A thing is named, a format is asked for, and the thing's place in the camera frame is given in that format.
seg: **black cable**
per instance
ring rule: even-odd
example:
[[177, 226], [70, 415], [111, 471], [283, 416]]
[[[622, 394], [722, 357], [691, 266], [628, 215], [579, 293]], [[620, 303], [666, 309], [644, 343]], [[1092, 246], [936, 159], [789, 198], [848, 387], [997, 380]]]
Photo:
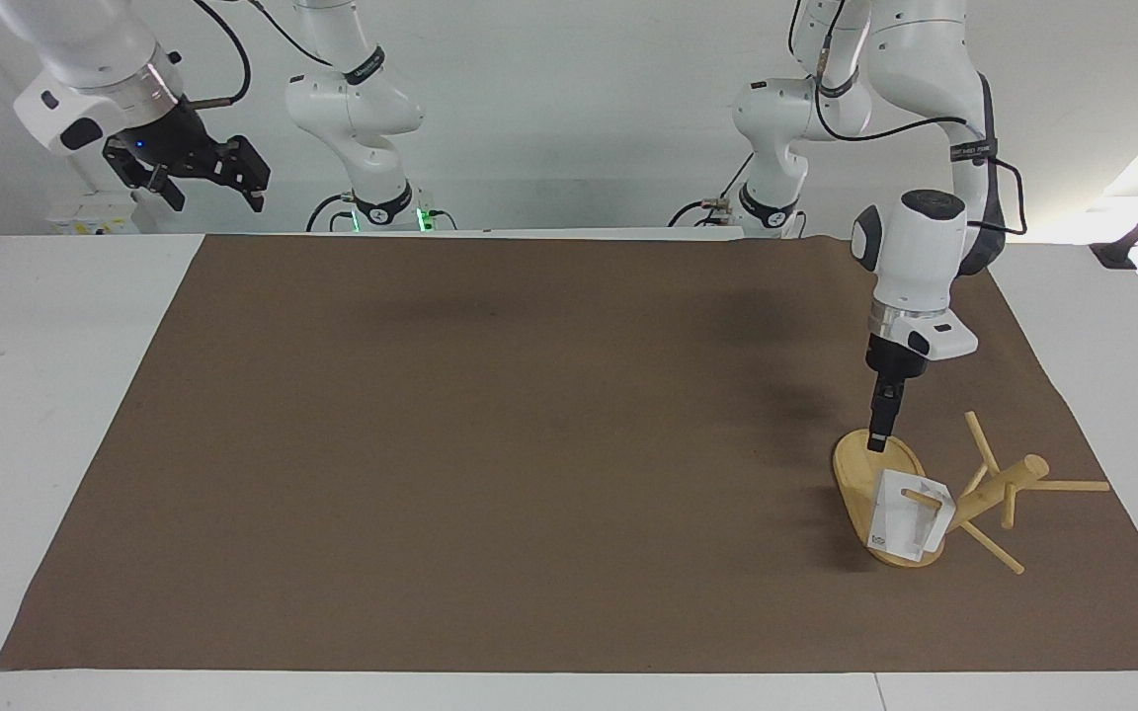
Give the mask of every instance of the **black cable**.
[[[827, 26], [827, 34], [823, 36], [823, 50], [830, 52], [832, 49], [832, 33], [836, 28], [836, 23], [841, 22], [841, 13], [846, 9], [846, 0], [840, 0], [836, 6], [836, 14], [832, 17], [832, 24]], [[891, 131], [883, 131], [882, 133], [875, 133], [872, 135], [841, 135], [834, 131], [834, 127], [827, 125], [827, 119], [823, 117], [823, 101], [819, 100], [822, 94], [830, 93], [831, 89], [823, 85], [823, 63], [819, 63], [819, 73], [814, 77], [814, 113], [819, 117], [819, 124], [823, 126], [823, 131], [827, 131], [827, 135], [834, 137], [836, 140], [848, 140], [850, 143], [863, 143], [866, 140], [880, 140], [889, 139], [891, 135], [898, 135], [905, 131], [917, 130], [917, 127], [934, 125], [934, 124], [959, 124], [968, 125], [967, 118], [960, 118], [959, 116], [937, 116], [934, 118], [925, 118], [921, 122], [915, 122], [904, 126], [894, 127]]]
[[455, 231], [460, 231], [460, 224], [457, 224], [457, 222], [455, 222], [454, 215], [451, 215], [451, 213], [448, 213], [446, 210], [429, 210], [429, 216], [430, 217], [437, 217], [438, 215], [445, 215], [446, 218], [448, 221], [451, 221], [452, 229], [455, 229]]
[[[241, 0], [226, 0], [226, 3], [240, 3], [240, 1]], [[297, 52], [302, 52], [306, 57], [310, 57], [311, 59], [315, 60], [315, 63], [322, 64], [322, 66], [324, 67], [331, 66], [331, 63], [329, 63], [329, 60], [313, 56], [310, 50], [305, 49], [302, 46], [302, 43], [298, 43], [297, 40], [294, 40], [292, 35], [288, 34], [288, 31], [286, 31], [286, 28], [281, 26], [279, 19], [275, 19], [274, 15], [272, 15], [270, 10], [266, 9], [266, 6], [262, 5], [259, 0], [247, 0], [247, 1], [248, 5], [253, 5], [254, 8], [257, 8], [258, 13], [262, 13], [262, 17], [266, 18], [266, 22], [271, 23], [271, 26], [275, 28], [275, 32], [279, 32], [280, 35], [284, 38], [284, 40], [288, 40], [288, 44], [292, 44], [295, 49], [297, 49]]]
[[793, 50], [793, 32], [798, 27], [798, 14], [802, 11], [802, 0], [797, 0], [793, 5], [793, 22], [790, 22], [790, 55], [795, 55]]
[[236, 46], [236, 52], [238, 52], [240, 56], [240, 64], [244, 65], [244, 83], [240, 84], [240, 90], [236, 91], [234, 94], [222, 96], [222, 98], [220, 99], [204, 99], [201, 101], [189, 101], [189, 104], [193, 108], [230, 107], [231, 104], [236, 104], [236, 101], [244, 99], [244, 97], [249, 92], [249, 86], [253, 85], [253, 66], [251, 64], [249, 64], [249, 53], [245, 52], [244, 43], [240, 42], [240, 38], [236, 35], [236, 31], [233, 31], [233, 28], [231, 28], [231, 26], [226, 24], [226, 19], [222, 18], [222, 16], [217, 14], [217, 10], [209, 8], [208, 3], [205, 3], [204, 0], [191, 0], [191, 1], [199, 9], [204, 10], [204, 13], [208, 15], [209, 18], [213, 18], [213, 22], [217, 23], [217, 26], [222, 27], [222, 32], [225, 32], [226, 36], [230, 38], [231, 44]]
[[353, 220], [354, 215], [353, 213], [336, 213], [336, 215], [331, 216], [328, 221], [328, 231], [336, 231], [336, 217], [351, 217], [351, 220]]
[[[736, 174], [732, 176], [731, 182], [727, 183], [727, 188], [724, 188], [723, 192], [718, 193], [719, 199], [727, 198], [727, 193], [731, 192], [732, 185], [735, 185], [736, 181], [740, 180], [740, 176], [745, 174], [745, 168], [749, 167], [750, 162], [753, 162], [753, 154], [749, 154], [749, 156], [745, 157], [745, 162], [741, 163], [740, 170], [737, 170]], [[709, 216], [706, 217], [706, 221], [712, 221], [715, 218], [715, 213], [717, 212], [717, 207], [709, 210]]]
[[311, 218], [306, 221], [306, 231], [315, 231], [315, 221], [332, 202], [340, 202], [343, 199], [348, 198], [347, 192], [338, 192], [330, 198], [324, 198], [324, 201], [320, 202], [315, 207], [315, 212], [311, 213]]
[[793, 214], [793, 220], [795, 220], [797, 217], [802, 217], [802, 229], [798, 231], [798, 239], [802, 239], [805, 237], [805, 224], [807, 224], [807, 214], [805, 214], [805, 210], [798, 210]]
[[1006, 225], [992, 225], [990, 222], [982, 221], [971, 221], [968, 224], [971, 226], [975, 226], [975, 229], [989, 229], [991, 231], [1001, 231], [1004, 234], [1016, 234], [1016, 237], [1022, 237], [1030, 231], [1030, 224], [1025, 221], [1025, 180], [1022, 179], [1022, 172], [1016, 170], [1016, 166], [1012, 165], [1012, 163], [1008, 163], [1007, 160], [999, 160], [999, 158], [990, 158], [990, 162], [995, 167], [1012, 172], [1013, 176], [1016, 179], [1016, 210], [1022, 217], [1022, 229], [1009, 229]]
[[745, 162], [741, 163], [740, 171], [736, 171], [736, 174], [732, 176], [731, 182], [727, 183], [727, 188], [724, 188], [723, 192], [718, 193], [719, 199], [727, 198], [727, 193], [731, 192], [732, 185], [736, 184], [736, 181], [740, 180], [740, 176], [745, 174], [745, 168], [749, 167], [749, 163], [752, 162], [752, 159], [753, 159], [753, 154], [749, 154], [749, 158], [745, 158]]
[[690, 204], [686, 204], [686, 206], [683, 206], [683, 207], [678, 208], [678, 212], [676, 214], [674, 214], [673, 217], [670, 217], [670, 224], [665, 225], [665, 226], [668, 226], [668, 229], [673, 229], [674, 225], [678, 224], [678, 221], [683, 220], [684, 215], [687, 215], [687, 213], [690, 213], [692, 210], [695, 210], [696, 207], [703, 207], [701, 205], [700, 199], [696, 199], [695, 202], [690, 202]]

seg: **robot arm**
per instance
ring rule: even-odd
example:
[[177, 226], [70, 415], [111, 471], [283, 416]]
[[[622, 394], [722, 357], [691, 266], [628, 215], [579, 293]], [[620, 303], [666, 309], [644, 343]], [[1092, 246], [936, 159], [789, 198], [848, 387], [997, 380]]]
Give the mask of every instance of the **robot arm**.
[[873, 0], [867, 73], [881, 99], [943, 122], [955, 193], [968, 208], [960, 274], [983, 271], [1004, 250], [998, 140], [990, 82], [965, 46], [966, 0]]
[[[868, 0], [849, 0], [838, 18], [834, 3], [805, 3], [794, 25], [793, 53], [810, 76], [752, 82], [737, 96], [732, 115], [753, 148], [753, 162], [740, 191], [741, 210], [733, 221], [747, 233], [787, 233], [809, 170], [807, 159], [793, 152], [793, 144], [835, 140], [816, 114], [814, 77], [822, 75], [830, 86], [819, 109], [836, 133], [858, 135], [872, 117], [872, 96], [858, 73], [868, 10]], [[834, 22], [825, 56], [823, 42]]]
[[289, 116], [340, 158], [366, 229], [402, 229], [415, 221], [415, 188], [387, 137], [420, 127], [423, 108], [368, 41], [354, 3], [295, 3], [307, 43], [333, 68], [290, 78]]
[[876, 274], [867, 365], [876, 372], [868, 449], [884, 452], [908, 379], [931, 361], [978, 350], [978, 337], [951, 311], [967, 208], [937, 190], [913, 190], [882, 220], [876, 206], [855, 221], [850, 251]]
[[209, 139], [182, 81], [130, 0], [0, 0], [0, 18], [38, 50], [43, 71], [15, 111], [52, 154], [104, 139], [104, 157], [127, 188], [184, 198], [171, 176], [239, 191], [261, 212], [271, 168], [248, 139]]

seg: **white table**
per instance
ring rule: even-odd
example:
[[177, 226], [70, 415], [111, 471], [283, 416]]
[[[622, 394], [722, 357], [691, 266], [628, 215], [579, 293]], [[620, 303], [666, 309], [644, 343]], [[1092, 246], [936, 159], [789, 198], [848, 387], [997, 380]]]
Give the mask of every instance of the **white table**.
[[[733, 239], [739, 233], [486, 237]], [[0, 647], [199, 240], [0, 238]], [[1138, 527], [1138, 279], [1098, 268], [1087, 249], [1047, 246], [1011, 247], [992, 273]], [[717, 677], [36, 671], [0, 673], [0, 708], [6, 706], [1103, 710], [1138, 708], [1138, 671]]]

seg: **wooden peg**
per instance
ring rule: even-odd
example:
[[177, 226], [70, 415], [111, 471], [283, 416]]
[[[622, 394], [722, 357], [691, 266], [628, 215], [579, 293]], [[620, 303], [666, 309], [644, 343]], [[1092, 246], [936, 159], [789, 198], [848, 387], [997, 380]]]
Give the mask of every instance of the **wooden peg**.
[[972, 521], [976, 516], [980, 516], [980, 514], [990, 512], [996, 505], [1001, 504], [1004, 495], [1007, 494], [1008, 485], [1015, 486], [1017, 490], [1029, 489], [1034, 482], [1047, 477], [1048, 471], [1047, 462], [1042, 456], [1037, 454], [1026, 455], [1025, 460], [1013, 464], [1012, 468], [1004, 469], [1003, 472], [989, 478], [988, 481], [981, 482], [981, 486], [967, 496], [960, 496], [956, 509], [956, 518], [951, 521], [951, 527], [947, 531], [953, 531], [957, 527], [960, 527], [960, 523]]
[[1108, 482], [1032, 482], [1030, 490], [1088, 490], [1091, 494], [1110, 494], [1114, 489]]
[[1004, 514], [999, 519], [999, 527], [1006, 531], [1013, 530], [1016, 526], [1016, 491], [1014, 482], [1004, 485]]
[[921, 491], [904, 489], [902, 495], [905, 497], [910, 498], [912, 501], [916, 501], [917, 504], [925, 505], [925, 507], [929, 509], [933, 509], [934, 512], [937, 512], [937, 510], [942, 509], [942, 503], [940, 503], [940, 501], [933, 498], [932, 496], [923, 495], [921, 494]]
[[976, 489], [978, 486], [981, 485], [981, 480], [986, 478], [986, 472], [989, 471], [990, 469], [987, 468], [986, 464], [978, 468], [978, 472], [972, 477], [972, 481], [968, 482], [968, 486], [965, 487], [965, 490], [962, 491], [960, 496], [968, 496], [972, 494], [972, 490]]
[[990, 540], [990, 536], [984, 535], [984, 532], [981, 532], [981, 530], [978, 529], [978, 527], [972, 526], [972, 523], [965, 521], [960, 523], [960, 528], [963, 530], [968, 531], [968, 535], [974, 537], [974, 540], [983, 545], [983, 548], [989, 551], [990, 554], [992, 554], [995, 557], [998, 557], [1000, 563], [1006, 564], [1008, 570], [1016, 572], [1017, 576], [1022, 574], [1022, 572], [1025, 572], [1025, 565], [1017, 563], [1015, 557], [1008, 555], [1007, 551], [1004, 551], [1003, 548], [999, 547], [998, 544], [996, 544], [993, 540]]
[[981, 461], [986, 463], [986, 468], [990, 469], [990, 473], [997, 474], [999, 472], [999, 463], [995, 462], [995, 454], [990, 450], [990, 443], [986, 441], [986, 432], [981, 429], [981, 422], [978, 422], [978, 414], [965, 413], [965, 422], [968, 423], [972, 440], [978, 443], [978, 452], [981, 453]]

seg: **oval wooden base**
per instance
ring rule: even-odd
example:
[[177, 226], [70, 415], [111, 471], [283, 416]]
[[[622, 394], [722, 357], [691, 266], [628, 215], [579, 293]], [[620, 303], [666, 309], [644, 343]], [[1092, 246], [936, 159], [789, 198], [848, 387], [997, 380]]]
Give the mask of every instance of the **oval wooden base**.
[[[853, 523], [855, 535], [858, 535], [864, 548], [867, 548], [867, 532], [872, 530], [872, 510], [875, 507], [880, 471], [893, 469], [897, 472], [925, 476], [921, 460], [901, 440], [889, 438], [885, 452], [876, 454], [867, 449], [867, 430], [855, 430], [841, 438], [832, 453], [832, 472], [836, 477], [836, 487], [841, 490], [846, 512], [850, 514], [850, 523]], [[946, 541], [937, 553], [925, 553], [920, 563], [872, 548], [867, 548], [867, 552], [875, 555], [877, 561], [894, 568], [923, 568], [932, 565], [945, 548]]]

